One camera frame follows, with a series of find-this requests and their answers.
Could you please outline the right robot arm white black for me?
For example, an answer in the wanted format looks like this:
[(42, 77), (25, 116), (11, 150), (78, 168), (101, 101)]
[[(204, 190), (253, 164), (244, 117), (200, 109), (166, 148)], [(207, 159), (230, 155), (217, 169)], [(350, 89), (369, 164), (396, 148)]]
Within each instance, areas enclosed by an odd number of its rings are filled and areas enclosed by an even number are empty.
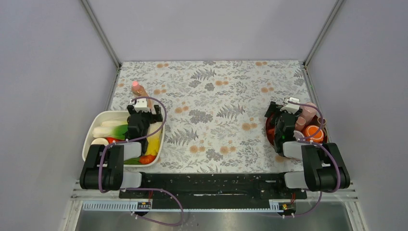
[(301, 171), (286, 172), (283, 181), (277, 183), (276, 192), (282, 198), (290, 197), (295, 189), (334, 193), (351, 183), (337, 144), (324, 141), (323, 125), (307, 127), (303, 137), (295, 137), (296, 122), (306, 109), (314, 109), (320, 119), (324, 118), (314, 104), (300, 103), (293, 97), (282, 105), (271, 101), (265, 113), (266, 137), (274, 151), (303, 163)]

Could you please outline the brown glazed ceramic mug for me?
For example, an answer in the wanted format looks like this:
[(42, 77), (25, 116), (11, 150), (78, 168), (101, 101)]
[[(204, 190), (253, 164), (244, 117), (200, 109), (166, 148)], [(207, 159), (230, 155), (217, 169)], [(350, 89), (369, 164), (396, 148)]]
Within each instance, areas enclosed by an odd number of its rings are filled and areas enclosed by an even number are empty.
[(316, 123), (318, 127), (321, 127), (322, 129), (324, 129), (327, 125), (327, 120), (325, 118), (318, 117), (316, 120)]

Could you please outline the pink textured mug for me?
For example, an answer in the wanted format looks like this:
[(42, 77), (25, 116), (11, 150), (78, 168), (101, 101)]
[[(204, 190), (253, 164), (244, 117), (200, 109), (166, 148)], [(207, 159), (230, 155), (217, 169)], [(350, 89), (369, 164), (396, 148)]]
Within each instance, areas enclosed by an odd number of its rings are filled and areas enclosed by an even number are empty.
[(308, 106), (300, 106), (302, 112), (295, 124), (295, 130), (297, 131), (302, 131), (305, 127), (307, 127), (317, 113), (317, 110), (314, 108), (316, 107), (314, 103), (308, 102), (306, 104)]

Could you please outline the small orange cup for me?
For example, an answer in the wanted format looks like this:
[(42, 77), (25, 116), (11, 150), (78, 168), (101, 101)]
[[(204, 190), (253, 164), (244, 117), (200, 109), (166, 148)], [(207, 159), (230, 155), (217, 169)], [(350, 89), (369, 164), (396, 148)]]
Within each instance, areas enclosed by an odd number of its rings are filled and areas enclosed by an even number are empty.
[(313, 141), (316, 143), (322, 143), (324, 140), (324, 132), (323, 130), (319, 129), (318, 126), (309, 125), (302, 130), (304, 137), (306, 137), (306, 141)]

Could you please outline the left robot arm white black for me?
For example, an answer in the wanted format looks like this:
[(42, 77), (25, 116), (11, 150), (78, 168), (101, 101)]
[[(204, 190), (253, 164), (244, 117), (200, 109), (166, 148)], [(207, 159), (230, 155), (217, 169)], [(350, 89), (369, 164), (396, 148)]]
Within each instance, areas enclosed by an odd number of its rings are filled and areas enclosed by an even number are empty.
[(124, 167), (147, 167), (157, 160), (165, 121), (165, 108), (141, 103), (128, 105), (126, 111), (99, 114), (84, 143), (80, 187), (103, 192), (131, 188), (136, 197), (145, 197), (148, 183), (140, 173), (125, 175)]

